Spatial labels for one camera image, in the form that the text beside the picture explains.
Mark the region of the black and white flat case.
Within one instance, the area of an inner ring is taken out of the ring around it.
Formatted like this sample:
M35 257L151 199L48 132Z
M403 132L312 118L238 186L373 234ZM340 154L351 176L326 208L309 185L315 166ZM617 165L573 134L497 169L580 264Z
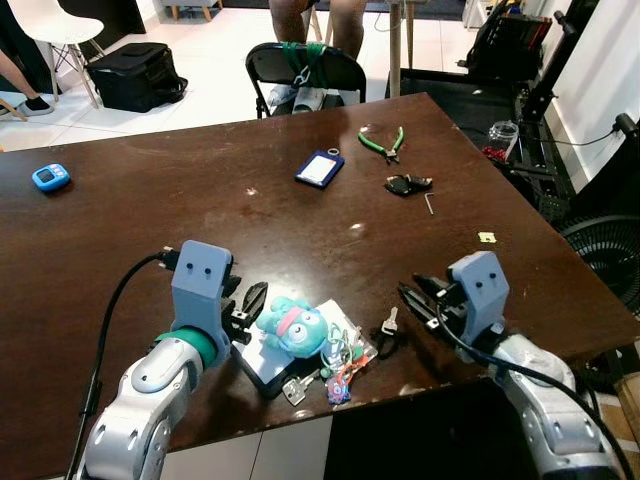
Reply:
M255 325L251 325L248 332L252 335L251 342L247 344L233 343L233 352L241 369L246 372L248 378L255 384L262 398L273 399L283 396L282 385L292 378L306 378L311 376L312 384L323 384L325 389L326 375L323 356L334 344L356 343L358 340L366 342L372 348L372 343L365 337L360 326L356 326L340 310L340 306L334 300L320 303L315 307L329 323L329 339L323 349L317 355L310 358L294 358L265 346L265 335Z

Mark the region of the green handled pliers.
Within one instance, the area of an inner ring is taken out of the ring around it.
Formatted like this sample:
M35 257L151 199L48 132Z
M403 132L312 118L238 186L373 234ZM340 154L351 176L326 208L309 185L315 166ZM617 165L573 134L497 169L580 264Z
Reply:
M370 140L370 138L366 136L366 133L367 128L362 128L361 131L357 133L357 138L361 145L383 156L388 165L401 163L401 160L399 160L399 150L401 150L404 142L404 128L402 125L398 125L396 128L396 141L390 143L389 146L383 146L378 142Z

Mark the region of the black stand pole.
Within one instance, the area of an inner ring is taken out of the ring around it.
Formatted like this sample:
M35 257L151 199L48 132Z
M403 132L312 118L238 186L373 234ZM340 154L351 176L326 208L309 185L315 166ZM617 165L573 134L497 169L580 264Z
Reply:
M588 26L599 3L600 0L571 0L568 14L552 13L554 22L563 29L563 35L550 55L550 63L543 76L527 93L525 104L522 105L518 115L518 123L538 123L545 118L550 101L554 97L553 88L566 68L572 51L579 44L582 32Z

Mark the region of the seated person's leg black shoe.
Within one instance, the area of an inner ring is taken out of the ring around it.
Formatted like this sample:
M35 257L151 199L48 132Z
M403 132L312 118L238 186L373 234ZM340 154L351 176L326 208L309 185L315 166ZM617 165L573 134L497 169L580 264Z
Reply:
M3 50L0 49L0 76L13 84L20 93L26 96L26 100L17 106L19 113L26 116L42 116L51 114L55 106L42 99L40 92L27 81L22 70L14 63Z

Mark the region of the black bag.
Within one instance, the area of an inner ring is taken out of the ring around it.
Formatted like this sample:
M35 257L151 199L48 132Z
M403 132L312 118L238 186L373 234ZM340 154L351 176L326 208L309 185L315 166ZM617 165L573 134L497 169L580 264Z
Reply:
M134 42L87 65L87 73L104 108L148 113L179 102L189 81L179 76L169 45Z

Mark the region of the blue card holder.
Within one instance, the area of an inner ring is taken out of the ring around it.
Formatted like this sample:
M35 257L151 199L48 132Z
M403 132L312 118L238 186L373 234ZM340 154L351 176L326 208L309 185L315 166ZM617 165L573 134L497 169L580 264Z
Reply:
M294 174L297 182L319 189L325 189L332 183L333 178L346 164L340 156L339 148L316 150L312 152L305 164Z

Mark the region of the wooden table leg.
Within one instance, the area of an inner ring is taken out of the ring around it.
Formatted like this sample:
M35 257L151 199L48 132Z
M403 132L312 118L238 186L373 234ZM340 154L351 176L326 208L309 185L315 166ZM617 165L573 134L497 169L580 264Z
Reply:
M388 76L389 99L401 95L401 82L403 70L403 46L404 36L408 36L410 42L410 67L413 63L413 18L415 18L415 5L417 0L387 0L389 13L389 50L390 67Z

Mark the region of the small silver key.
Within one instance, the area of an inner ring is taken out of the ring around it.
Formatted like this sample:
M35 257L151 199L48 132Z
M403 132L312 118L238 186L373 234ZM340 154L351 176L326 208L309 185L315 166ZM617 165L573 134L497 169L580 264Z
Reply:
M305 399L306 390L310 387L312 380L314 379L311 376L306 376L306 378L292 378L285 381L282 385L283 396L292 406L298 406Z

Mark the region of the black floor fan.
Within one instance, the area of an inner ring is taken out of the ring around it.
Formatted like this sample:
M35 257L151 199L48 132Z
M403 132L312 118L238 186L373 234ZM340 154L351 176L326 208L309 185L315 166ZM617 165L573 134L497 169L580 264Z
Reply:
M640 216L577 218L558 229L632 315L640 315Z

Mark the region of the white plastic chair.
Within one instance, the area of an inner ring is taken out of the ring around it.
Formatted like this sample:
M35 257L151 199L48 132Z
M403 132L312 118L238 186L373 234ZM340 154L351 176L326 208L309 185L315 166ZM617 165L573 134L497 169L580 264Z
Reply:
M45 42L51 51L61 46L72 55L74 68L83 79L92 105L101 109L102 104L96 95L95 84L88 77L87 63L91 56L84 55L81 44L88 42L97 55L104 54L99 42L95 40L95 37L104 31L104 23L101 20L70 14L58 0L6 1L12 9L15 22L27 36L32 40Z

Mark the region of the black car key fob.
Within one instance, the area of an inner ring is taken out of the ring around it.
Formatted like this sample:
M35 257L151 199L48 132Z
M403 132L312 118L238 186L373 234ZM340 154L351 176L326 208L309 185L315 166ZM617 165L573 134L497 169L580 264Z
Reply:
M387 191L401 197L429 192L433 186L433 178L408 174L390 175L384 183Z

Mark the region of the clear plastic cup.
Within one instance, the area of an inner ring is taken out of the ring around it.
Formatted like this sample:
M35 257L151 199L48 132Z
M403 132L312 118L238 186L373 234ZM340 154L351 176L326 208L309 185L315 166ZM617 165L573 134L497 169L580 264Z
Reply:
M490 160L497 161L497 163L508 163L512 151L518 146L520 136L520 127L512 120L495 122L486 133L483 152Z

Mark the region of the standing person's bare legs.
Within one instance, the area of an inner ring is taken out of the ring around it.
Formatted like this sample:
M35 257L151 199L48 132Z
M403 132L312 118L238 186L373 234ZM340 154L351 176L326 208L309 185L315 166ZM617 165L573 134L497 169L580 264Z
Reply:
M276 40L280 42L307 41L307 23L302 18L311 6L320 0L270 0L271 24ZM329 22L333 28L330 45L353 59L364 45L364 13L369 0L328 0ZM323 105L324 90L310 87L294 87L293 84L276 84L268 96L268 105L279 106L289 100L294 101L293 113L308 113Z

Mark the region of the cardboard box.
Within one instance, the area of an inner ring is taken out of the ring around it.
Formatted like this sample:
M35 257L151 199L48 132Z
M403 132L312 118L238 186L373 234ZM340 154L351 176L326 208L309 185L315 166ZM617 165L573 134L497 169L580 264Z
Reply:
M640 372L622 376L613 393L596 393L605 425L625 449L639 451L640 442Z

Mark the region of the black folding chair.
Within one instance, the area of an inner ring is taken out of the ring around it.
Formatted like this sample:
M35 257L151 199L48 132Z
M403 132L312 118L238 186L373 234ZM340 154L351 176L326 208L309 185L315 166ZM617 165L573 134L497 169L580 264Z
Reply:
M275 108L268 105L262 93L264 83L324 90L319 110L361 104L369 93L364 68L351 56L325 44L260 44L248 52L244 68L255 88L255 108L260 118L294 114L293 100Z

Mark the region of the colourful charm keychain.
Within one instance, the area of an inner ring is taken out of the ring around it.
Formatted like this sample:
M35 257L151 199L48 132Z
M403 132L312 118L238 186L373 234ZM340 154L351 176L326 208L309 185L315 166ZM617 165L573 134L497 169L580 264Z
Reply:
M355 375L378 356L378 351L366 342L334 344L323 356L324 370L328 371L325 381L326 401L330 406L338 406L351 398L351 383Z

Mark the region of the white cabinet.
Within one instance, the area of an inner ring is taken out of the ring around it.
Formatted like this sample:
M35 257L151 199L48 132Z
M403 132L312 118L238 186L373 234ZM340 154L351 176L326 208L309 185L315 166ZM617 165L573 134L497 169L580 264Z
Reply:
M163 480L323 480L332 417L168 454Z

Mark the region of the teal plush toy keychain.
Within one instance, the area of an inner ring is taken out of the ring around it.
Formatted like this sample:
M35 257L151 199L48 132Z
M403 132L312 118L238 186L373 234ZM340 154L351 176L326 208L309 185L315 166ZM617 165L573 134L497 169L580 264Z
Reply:
M253 325L265 335L265 346L294 358L314 357L329 339L329 323L310 303L276 296Z

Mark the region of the blue digital timer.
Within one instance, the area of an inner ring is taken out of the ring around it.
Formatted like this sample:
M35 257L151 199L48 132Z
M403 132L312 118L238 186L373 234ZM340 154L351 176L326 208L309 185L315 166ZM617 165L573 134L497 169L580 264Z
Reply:
M31 179L38 191L51 193L69 186L72 175L64 165L51 163L32 172Z

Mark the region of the black and red tool case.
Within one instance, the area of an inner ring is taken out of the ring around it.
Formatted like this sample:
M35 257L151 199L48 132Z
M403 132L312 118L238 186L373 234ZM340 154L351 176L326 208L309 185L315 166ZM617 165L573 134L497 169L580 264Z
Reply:
M532 81L541 69L541 45L552 18L495 8L477 32L462 67L472 76L502 81Z

